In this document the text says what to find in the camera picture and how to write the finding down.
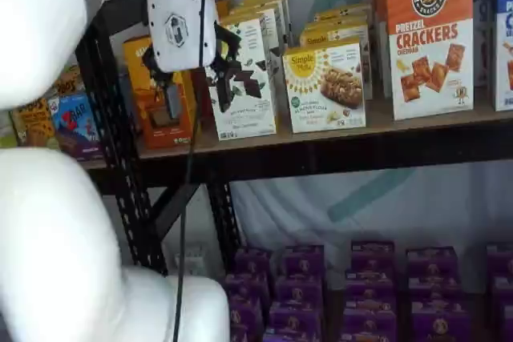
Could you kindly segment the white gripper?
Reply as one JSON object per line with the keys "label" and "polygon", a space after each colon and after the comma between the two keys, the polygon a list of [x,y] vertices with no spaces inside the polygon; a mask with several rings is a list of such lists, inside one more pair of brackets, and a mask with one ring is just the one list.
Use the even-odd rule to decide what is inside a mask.
{"label": "white gripper", "polygon": [[236,60],[241,38],[217,24],[214,0],[147,0],[150,45],[142,61],[163,92],[171,119],[182,113],[180,93],[173,72],[209,66],[218,95],[218,106],[226,112],[232,102],[229,79],[240,68]]}

